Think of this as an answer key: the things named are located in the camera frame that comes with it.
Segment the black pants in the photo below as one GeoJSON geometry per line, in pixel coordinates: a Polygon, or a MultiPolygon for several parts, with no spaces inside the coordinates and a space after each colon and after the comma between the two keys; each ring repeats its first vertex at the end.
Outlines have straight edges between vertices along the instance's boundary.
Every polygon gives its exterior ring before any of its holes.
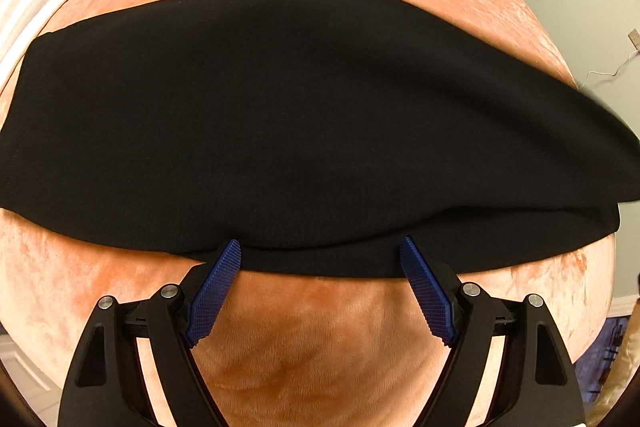
{"type": "Polygon", "coordinates": [[[400,0],[163,0],[28,47],[1,205],[72,239],[247,270],[461,273],[615,232],[639,141],[601,105],[400,0]]]}

